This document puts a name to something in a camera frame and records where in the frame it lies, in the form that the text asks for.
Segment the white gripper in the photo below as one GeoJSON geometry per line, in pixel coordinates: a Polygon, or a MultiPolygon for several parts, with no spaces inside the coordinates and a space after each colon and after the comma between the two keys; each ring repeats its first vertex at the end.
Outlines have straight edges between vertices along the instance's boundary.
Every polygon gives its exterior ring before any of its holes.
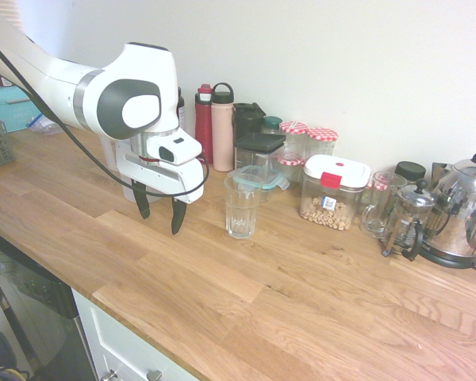
{"type": "Polygon", "coordinates": [[[156,194],[183,195],[171,200],[171,233],[177,234],[186,215],[187,204],[197,201],[204,191],[203,166],[193,158],[184,164],[171,164],[159,161],[146,164],[130,149],[128,140],[120,141],[116,148],[118,171],[132,181],[132,192],[143,219],[150,216],[150,206],[146,186],[156,194]]]}

